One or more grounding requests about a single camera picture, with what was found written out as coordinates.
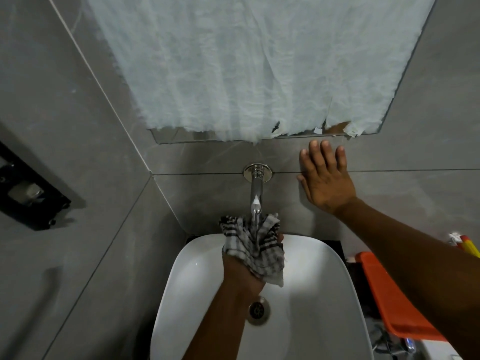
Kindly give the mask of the person's right hand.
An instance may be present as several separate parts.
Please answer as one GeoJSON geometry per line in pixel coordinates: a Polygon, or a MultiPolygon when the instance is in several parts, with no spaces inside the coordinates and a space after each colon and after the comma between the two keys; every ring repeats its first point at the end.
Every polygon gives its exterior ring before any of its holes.
{"type": "Polygon", "coordinates": [[[330,142],[319,142],[323,155],[323,169],[315,169],[308,149],[299,153],[301,173],[308,181],[314,206],[334,216],[338,215],[344,206],[358,201],[353,181],[347,172],[339,172],[336,156],[330,142]]]}

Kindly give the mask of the person's left hand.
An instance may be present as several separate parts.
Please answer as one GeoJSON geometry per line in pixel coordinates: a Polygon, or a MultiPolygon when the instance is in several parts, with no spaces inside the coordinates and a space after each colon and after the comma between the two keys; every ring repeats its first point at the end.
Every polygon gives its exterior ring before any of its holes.
{"type": "Polygon", "coordinates": [[[239,301],[254,300],[259,296],[265,282],[256,277],[239,258],[222,254],[223,281],[219,288],[222,298],[237,298],[239,301]]]}

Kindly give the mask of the black white checkered cloth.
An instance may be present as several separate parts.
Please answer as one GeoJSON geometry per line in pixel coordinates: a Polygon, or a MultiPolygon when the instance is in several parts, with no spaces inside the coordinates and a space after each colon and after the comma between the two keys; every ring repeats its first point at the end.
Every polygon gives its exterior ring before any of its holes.
{"type": "Polygon", "coordinates": [[[279,241],[277,213],[261,215],[256,228],[242,216],[223,216],[219,226],[225,236],[222,254],[240,260],[264,283],[284,286],[285,251],[279,241]]]}

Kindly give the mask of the person's right forearm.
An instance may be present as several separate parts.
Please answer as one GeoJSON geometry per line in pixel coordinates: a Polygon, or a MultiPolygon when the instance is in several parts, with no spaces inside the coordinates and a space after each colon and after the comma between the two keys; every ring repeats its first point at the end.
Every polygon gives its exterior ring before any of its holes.
{"type": "Polygon", "coordinates": [[[373,252],[413,306],[463,360],[480,360],[480,258],[350,197],[332,214],[373,252]]]}

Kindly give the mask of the person's left forearm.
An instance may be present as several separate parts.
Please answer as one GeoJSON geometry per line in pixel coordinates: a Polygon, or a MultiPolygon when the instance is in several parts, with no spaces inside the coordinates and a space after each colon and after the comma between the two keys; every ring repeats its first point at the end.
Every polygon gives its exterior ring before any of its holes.
{"type": "Polygon", "coordinates": [[[253,284],[223,280],[182,360],[237,360],[249,306],[265,286],[253,284]]]}

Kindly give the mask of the white ceramic sink basin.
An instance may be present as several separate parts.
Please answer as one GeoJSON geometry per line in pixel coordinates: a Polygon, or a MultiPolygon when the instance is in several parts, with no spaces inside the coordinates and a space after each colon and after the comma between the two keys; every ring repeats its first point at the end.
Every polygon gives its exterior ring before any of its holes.
{"type": "MultiPolygon", "coordinates": [[[[179,253],[154,324],[150,360],[181,360],[223,278],[222,234],[179,253]]],[[[266,284],[259,325],[246,322],[237,360],[374,360],[347,268],[326,243],[284,235],[284,286],[266,284]]]]}

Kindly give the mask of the chrome sink drain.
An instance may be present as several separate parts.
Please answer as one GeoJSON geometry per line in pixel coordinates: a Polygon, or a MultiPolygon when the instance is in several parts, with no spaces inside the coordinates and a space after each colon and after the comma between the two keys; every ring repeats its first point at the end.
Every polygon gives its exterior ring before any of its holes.
{"type": "Polygon", "coordinates": [[[260,327],[268,322],[270,315],[270,303],[263,296],[258,296],[249,305],[247,322],[254,327],[260,327]]]}

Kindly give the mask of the orange plastic tray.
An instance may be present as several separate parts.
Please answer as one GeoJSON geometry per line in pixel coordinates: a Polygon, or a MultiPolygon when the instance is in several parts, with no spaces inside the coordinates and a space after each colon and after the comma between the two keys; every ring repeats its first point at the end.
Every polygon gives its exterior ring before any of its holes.
{"type": "Polygon", "coordinates": [[[412,305],[372,252],[360,252],[369,288],[386,330],[398,338],[414,340],[447,339],[412,305]]]}

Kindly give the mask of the yellow red plastic tool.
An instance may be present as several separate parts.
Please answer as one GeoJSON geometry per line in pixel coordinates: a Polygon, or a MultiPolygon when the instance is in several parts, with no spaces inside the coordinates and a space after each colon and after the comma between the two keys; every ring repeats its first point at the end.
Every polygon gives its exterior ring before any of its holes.
{"type": "Polygon", "coordinates": [[[452,232],[448,234],[448,236],[453,246],[461,249],[468,254],[480,258],[480,250],[477,249],[477,247],[474,245],[474,243],[468,236],[462,235],[459,232],[452,232]]]}

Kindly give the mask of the chrome tap fitting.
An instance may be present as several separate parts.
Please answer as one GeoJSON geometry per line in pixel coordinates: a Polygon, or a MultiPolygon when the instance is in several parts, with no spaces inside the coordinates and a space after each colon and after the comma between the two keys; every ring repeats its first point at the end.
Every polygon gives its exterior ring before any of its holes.
{"type": "Polygon", "coordinates": [[[388,360],[414,360],[418,352],[413,339],[390,334],[379,322],[373,323],[369,338],[374,355],[387,356],[388,360]]]}

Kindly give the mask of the white plastic container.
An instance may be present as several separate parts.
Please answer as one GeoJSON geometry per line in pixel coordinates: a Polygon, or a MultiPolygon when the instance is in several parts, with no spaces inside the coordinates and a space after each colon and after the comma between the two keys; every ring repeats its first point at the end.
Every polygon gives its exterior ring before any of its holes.
{"type": "Polygon", "coordinates": [[[446,341],[419,340],[417,346],[423,360],[463,360],[453,346],[446,341]]]}

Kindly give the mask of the chrome wall faucet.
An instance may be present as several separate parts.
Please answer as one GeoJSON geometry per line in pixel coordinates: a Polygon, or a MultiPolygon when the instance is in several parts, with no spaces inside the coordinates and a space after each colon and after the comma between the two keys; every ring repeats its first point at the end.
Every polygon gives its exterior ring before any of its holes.
{"type": "Polygon", "coordinates": [[[252,163],[243,169],[243,177],[250,183],[249,212],[251,230],[258,231],[262,217],[263,184],[273,176],[271,168],[264,163],[252,163]]]}

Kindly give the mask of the black wall holder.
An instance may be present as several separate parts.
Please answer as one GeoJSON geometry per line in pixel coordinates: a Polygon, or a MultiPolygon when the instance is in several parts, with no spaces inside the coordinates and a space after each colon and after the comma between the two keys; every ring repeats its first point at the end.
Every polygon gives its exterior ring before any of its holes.
{"type": "Polygon", "coordinates": [[[0,142],[0,211],[34,231],[49,230],[71,205],[5,144],[0,142]]]}

